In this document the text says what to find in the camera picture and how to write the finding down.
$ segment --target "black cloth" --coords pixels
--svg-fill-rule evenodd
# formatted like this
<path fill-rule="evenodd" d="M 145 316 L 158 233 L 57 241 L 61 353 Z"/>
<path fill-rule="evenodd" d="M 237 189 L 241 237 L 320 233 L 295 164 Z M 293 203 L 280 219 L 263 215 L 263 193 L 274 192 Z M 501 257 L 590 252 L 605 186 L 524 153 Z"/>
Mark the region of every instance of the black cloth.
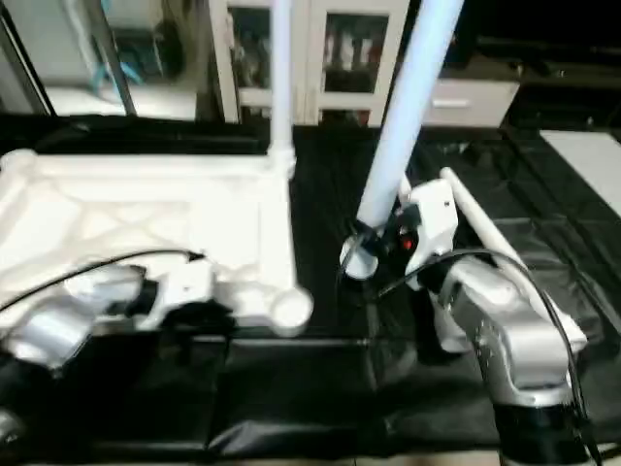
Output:
<path fill-rule="evenodd" d="M 11 120 L 3 131 L 11 123 L 17 127 Z M 32 125 L 14 130 L 5 150 L 58 134 L 48 122 L 39 125 L 39 132 Z M 258 153 L 267 141 L 259 131 L 240 142 L 230 127 L 187 134 L 176 126 L 172 136 L 164 123 L 143 120 L 69 139 L 60 131 L 41 151 L 219 153 L 238 144 Z M 36 448 L 41 458 L 207 461 L 494 448 L 494 413 L 477 363 L 471 354 L 441 352 L 425 293 L 400 289 L 363 305 L 363 293 L 346 286 L 337 303 L 339 252 L 377 136 L 294 133 L 295 253 L 299 280 L 314 298 L 303 335 L 283 340 L 244 329 L 229 339 L 216 325 L 98 339 L 57 390 L 56 414 L 47 416 Z M 210 137 L 219 138 L 217 149 Z M 619 218 L 536 132 L 424 130 L 410 179 L 434 178 L 443 166 L 455 170 L 588 336 L 578 362 L 596 436 L 621 441 Z M 456 245 L 478 245 L 462 218 Z M 369 288 L 390 279 L 380 267 Z"/>

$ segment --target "light blue pole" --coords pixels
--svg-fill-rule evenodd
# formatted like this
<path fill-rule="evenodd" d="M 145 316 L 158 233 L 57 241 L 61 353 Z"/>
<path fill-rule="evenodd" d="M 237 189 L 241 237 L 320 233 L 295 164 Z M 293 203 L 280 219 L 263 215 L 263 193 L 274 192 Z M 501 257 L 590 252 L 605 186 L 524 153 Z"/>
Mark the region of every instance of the light blue pole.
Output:
<path fill-rule="evenodd" d="M 293 0 L 272 3 L 272 85 L 271 139 L 268 155 L 283 168 L 295 160 L 291 140 L 291 15 Z"/>
<path fill-rule="evenodd" d="M 463 4 L 421 3 L 358 208 L 358 219 L 371 227 L 390 217 Z"/>

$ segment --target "cabinet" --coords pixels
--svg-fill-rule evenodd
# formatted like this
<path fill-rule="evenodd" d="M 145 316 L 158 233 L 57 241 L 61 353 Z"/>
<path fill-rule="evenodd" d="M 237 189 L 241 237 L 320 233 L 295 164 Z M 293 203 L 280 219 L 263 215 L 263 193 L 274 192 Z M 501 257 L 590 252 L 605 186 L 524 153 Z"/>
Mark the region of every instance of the cabinet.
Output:
<path fill-rule="evenodd" d="M 271 0 L 210 0 L 224 118 L 269 118 Z M 292 115 L 379 126 L 409 0 L 293 0 Z"/>
<path fill-rule="evenodd" d="M 438 80 L 425 114 L 425 124 L 498 127 L 519 83 Z"/>

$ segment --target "white rod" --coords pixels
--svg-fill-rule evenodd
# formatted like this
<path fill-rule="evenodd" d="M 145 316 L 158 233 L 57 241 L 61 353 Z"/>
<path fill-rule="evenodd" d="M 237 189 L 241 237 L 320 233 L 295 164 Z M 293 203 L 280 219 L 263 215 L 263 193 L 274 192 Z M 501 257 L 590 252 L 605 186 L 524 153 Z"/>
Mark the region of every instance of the white rod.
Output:
<path fill-rule="evenodd" d="M 476 199 L 474 199 L 459 177 L 455 175 L 455 172 L 453 172 L 450 168 L 445 167 L 441 169 L 440 176 L 449 182 L 451 188 L 453 189 L 453 196 L 455 197 L 455 202 L 457 203 L 459 210 L 462 211 L 468 220 L 468 223 L 481 240 L 481 243 L 490 250 L 496 250 L 508 255 L 526 267 L 526 264 L 524 264 L 524 261 L 519 256 L 517 251 L 513 248 L 510 242 L 507 241 L 507 238 L 505 238 L 503 233 L 501 233 L 496 224 L 485 213 L 483 208 L 476 202 Z M 547 309 L 545 308 L 545 305 L 543 304 L 543 301 L 539 297 L 539 294 L 533 284 L 511 264 L 508 264 L 503 260 L 494 259 L 494 261 L 498 267 L 518 285 L 518 287 L 528 298 L 535 312 L 549 320 Z M 587 341 L 586 337 L 580 330 L 580 327 L 576 325 L 570 316 L 559 310 L 552 298 L 550 298 L 550 301 L 552 302 L 554 310 L 561 319 L 563 328 L 565 328 L 568 338 L 570 339 L 570 343 L 572 344 L 573 351 L 576 352 L 581 350 L 586 345 Z"/>
<path fill-rule="evenodd" d="M 375 228 L 390 216 L 464 0 L 423 0 L 358 208 Z"/>
<path fill-rule="evenodd" d="M 292 0 L 275 0 L 271 8 L 272 142 L 268 154 L 276 163 L 289 164 L 291 145 L 291 13 Z"/>
<path fill-rule="evenodd" d="M 261 181 L 259 274 L 261 283 L 291 289 L 297 283 L 289 212 L 289 183 L 281 173 Z"/>

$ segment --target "white pole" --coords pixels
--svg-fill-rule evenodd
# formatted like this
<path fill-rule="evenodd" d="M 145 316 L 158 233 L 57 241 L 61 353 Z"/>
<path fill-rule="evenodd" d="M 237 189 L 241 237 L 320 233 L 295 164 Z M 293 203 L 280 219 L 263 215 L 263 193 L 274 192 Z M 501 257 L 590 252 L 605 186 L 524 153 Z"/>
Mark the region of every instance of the white pole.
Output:
<path fill-rule="evenodd" d="M 268 155 L 286 169 L 295 162 L 291 142 L 291 13 L 292 0 L 275 0 L 271 8 L 272 87 L 271 143 Z"/>
<path fill-rule="evenodd" d="M 490 250 L 497 250 L 498 252 L 508 255 L 526 267 L 526 264 L 524 264 L 524 261 L 519 256 L 517 251 L 513 248 L 510 242 L 507 241 L 507 238 L 505 238 L 503 233 L 485 213 L 478 202 L 476 202 L 476 199 L 474 199 L 461 180 L 457 177 L 457 175 L 455 175 L 455 172 L 453 172 L 450 168 L 445 167 L 441 169 L 440 176 L 449 182 L 450 187 L 453 190 L 455 203 L 468 220 L 468 223 L 473 228 L 476 236 L 478 236 L 481 240 L 481 243 Z M 496 258 L 494 258 L 494 261 L 497 263 L 498 267 L 518 285 L 518 287 L 528 298 L 535 312 L 543 318 L 549 320 L 550 317 L 547 313 L 547 309 L 545 308 L 545 305 L 543 304 L 543 301 L 539 297 L 539 294 L 533 284 L 511 264 L 508 264 L 503 260 L 496 260 Z M 587 343 L 586 336 L 582 333 L 580 327 L 577 326 L 570 316 L 559 310 L 552 298 L 550 298 L 550 301 L 554 307 L 554 310 L 559 315 L 563 328 L 570 339 L 572 350 L 574 352 L 580 351 Z"/>
<path fill-rule="evenodd" d="M 463 3 L 422 1 L 358 208 L 373 228 L 390 217 Z"/>

